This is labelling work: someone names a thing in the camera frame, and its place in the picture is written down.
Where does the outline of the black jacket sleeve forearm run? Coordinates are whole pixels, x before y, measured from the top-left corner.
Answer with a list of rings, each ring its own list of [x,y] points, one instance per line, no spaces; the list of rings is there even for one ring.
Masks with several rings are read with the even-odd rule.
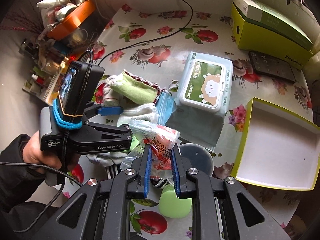
[[[23,167],[1,166],[1,239],[31,239],[41,226],[58,210],[48,207],[36,224],[27,228],[43,211],[45,205],[28,199],[44,181],[44,176],[26,174]]]

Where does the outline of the person's left hand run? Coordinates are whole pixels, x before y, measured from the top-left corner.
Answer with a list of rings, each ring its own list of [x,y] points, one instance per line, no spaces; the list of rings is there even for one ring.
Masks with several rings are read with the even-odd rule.
[[[45,152],[40,150],[40,134],[37,131],[31,137],[26,134],[21,134],[19,137],[19,150],[23,163],[40,164],[45,165],[57,170],[61,169],[62,163],[60,159],[51,152]],[[71,171],[79,162],[80,155],[73,155],[67,170]],[[33,176],[42,176],[45,170],[36,167],[23,167],[26,174]]]

